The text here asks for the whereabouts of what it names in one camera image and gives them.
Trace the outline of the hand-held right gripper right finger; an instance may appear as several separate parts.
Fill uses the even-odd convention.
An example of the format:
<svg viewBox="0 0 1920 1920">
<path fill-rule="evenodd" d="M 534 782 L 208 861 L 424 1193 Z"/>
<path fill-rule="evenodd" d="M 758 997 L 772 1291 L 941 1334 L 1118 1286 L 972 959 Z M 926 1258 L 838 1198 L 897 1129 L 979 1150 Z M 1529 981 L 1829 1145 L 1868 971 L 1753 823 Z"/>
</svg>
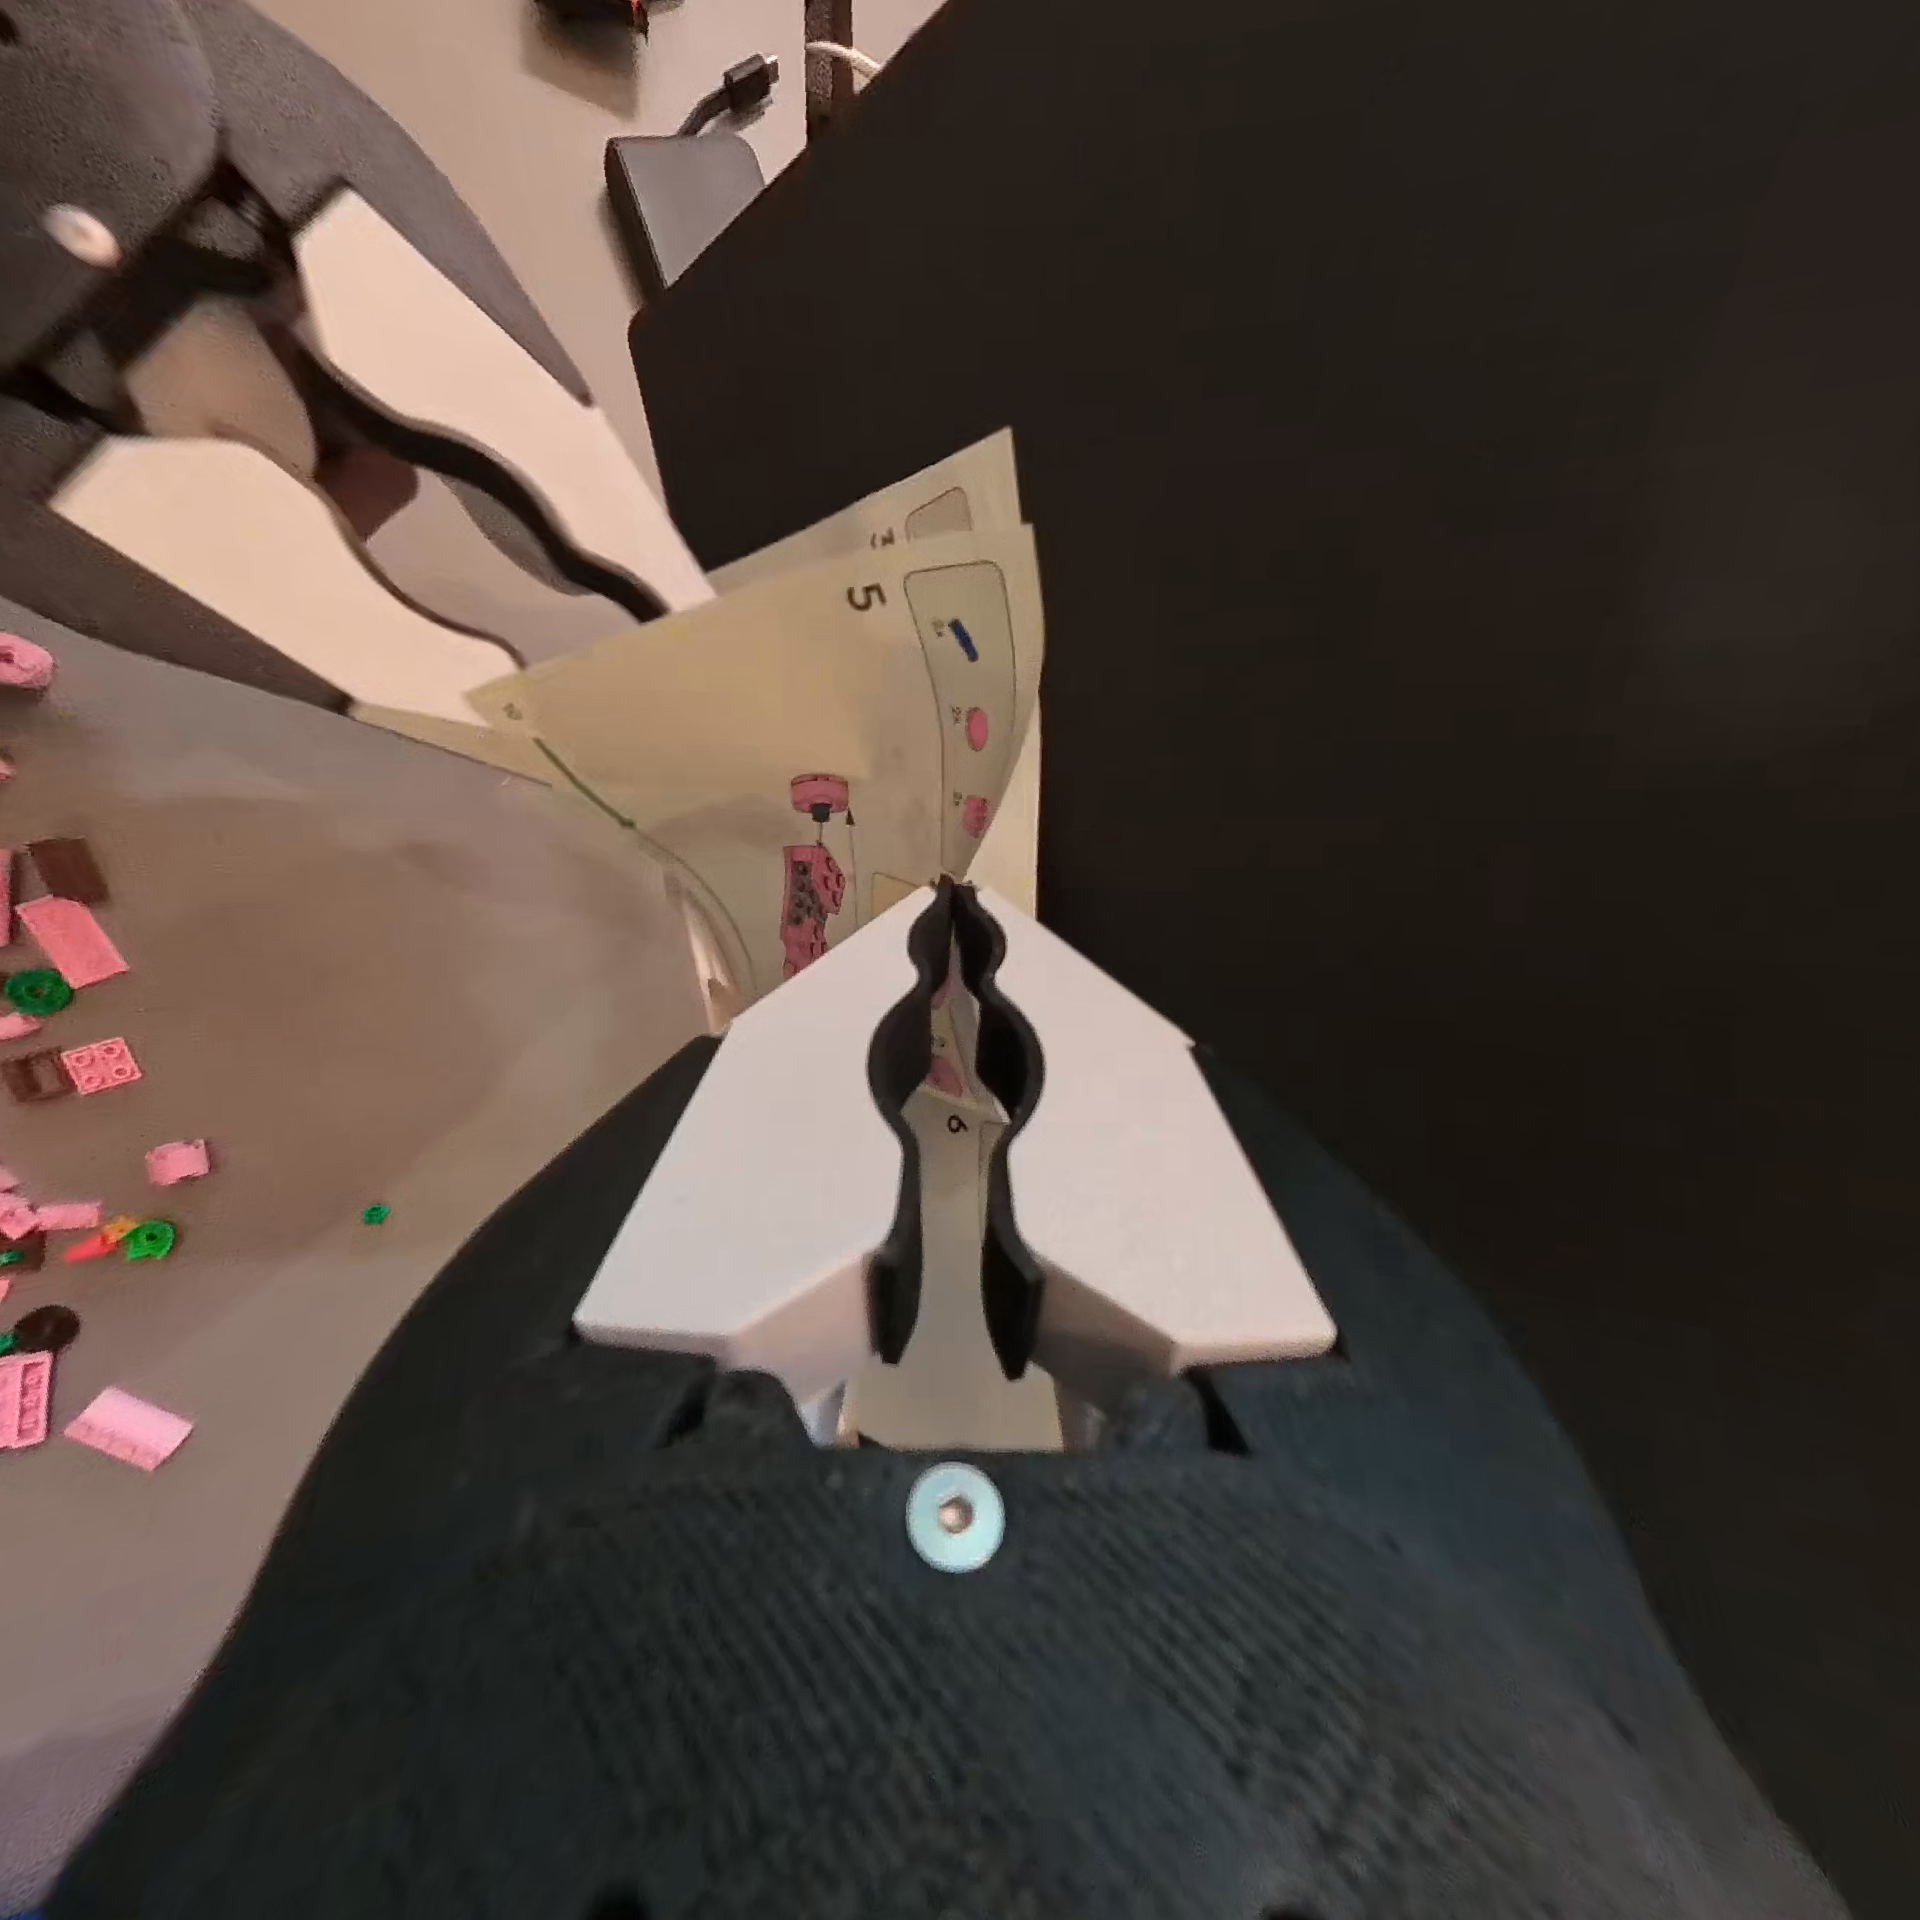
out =
<svg viewBox="0 0 1920 1920">
<path fill-rule="evenodd" d="M 952 892 L 952 949 L 1004 1114 L 981 1246 L 1002 1371 L 1114 1407 L 1331 1354 L 1338 1324 L 1188 1035 L 989 889 Z"/>
</svg>

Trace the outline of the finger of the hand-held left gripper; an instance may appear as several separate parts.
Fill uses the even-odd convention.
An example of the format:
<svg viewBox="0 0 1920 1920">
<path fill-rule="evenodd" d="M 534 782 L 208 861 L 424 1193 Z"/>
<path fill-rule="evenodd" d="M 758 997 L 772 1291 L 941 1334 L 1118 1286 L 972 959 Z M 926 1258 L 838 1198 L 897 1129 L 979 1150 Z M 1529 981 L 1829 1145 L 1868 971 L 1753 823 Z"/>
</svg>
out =
<svg viewBox="0 0 1920 1920">
<path fill-rule="evenodd" d="M 713 587 L 612 425 L 355 193 L 293 237 L 300 338 L 385 450 L 509 515 L 570 586 L 635 619 Z"/>
<path fill-rule="evenodd" d="M 469 694 L 515 669 L 499 641 L 398 594 L 322 491 L 244 443 L 110 437 L 52 513 L 348 707 L 474 723 Z"/>
</svg>

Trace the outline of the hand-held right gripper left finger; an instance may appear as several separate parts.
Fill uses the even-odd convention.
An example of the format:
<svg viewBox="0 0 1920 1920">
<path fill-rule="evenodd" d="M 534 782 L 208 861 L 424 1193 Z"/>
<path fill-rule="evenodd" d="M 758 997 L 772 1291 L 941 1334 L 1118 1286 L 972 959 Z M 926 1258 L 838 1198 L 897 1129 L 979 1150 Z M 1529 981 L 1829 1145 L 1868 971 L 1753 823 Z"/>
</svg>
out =
<svg viewBox="0 0 1920 1920">
<path fill-rule="evenodd" d="M 797 1404 L 921 1316 L 921 1145 L 956 886 L 920 886 L 715 1042 L 578 1307 L 580 1340 L 778 1379 Z"/>
</svg>

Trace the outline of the instruction booklet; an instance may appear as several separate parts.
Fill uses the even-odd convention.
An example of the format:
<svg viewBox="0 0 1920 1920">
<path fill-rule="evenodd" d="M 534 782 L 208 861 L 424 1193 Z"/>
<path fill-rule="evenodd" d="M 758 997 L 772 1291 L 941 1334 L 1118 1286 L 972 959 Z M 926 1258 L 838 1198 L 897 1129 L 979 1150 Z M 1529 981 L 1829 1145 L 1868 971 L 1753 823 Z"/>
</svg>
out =
<svg viewBox="0 0 1920 1920">
<path fill-rule="evenodd" d="M 578 1300 L 732 1021 L 912 892 L 966 885 L 1033 756 L 1044 647 L 1041 542 L 1000 431 L 728 567 L 690 613 L 469 694 L 472 755 L 547 782 L 650 855 L 712 963 L 715 1037 L 662 1095 L 659 1141 Z M 921 1109 L 939 1099 L 969 1137 L 992 1105 L 963 997 L 948 969 L 905 1106 L 921 1198 Z M 845 1429 L 859 1373 L 812 1404 L 786 1394 L 817 1444 Z"/>
</svg>

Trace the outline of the pile of small toy bricks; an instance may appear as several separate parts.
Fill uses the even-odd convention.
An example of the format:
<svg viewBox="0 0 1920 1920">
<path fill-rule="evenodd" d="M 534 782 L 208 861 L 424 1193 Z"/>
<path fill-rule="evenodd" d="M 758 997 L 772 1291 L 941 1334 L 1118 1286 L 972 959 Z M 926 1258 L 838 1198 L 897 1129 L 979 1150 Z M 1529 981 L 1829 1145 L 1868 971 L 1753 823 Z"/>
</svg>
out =
<svg viewBox="0 0 1920 1920">
<path fill-rule="evenodd" d="M 418 756 L 78 645 L 5 687 L 5 1443 L 120 1386 L 244 1452 L 346 1390 L 353 1247 L 442 1129 L 413 1085 Z"/>
</svg>

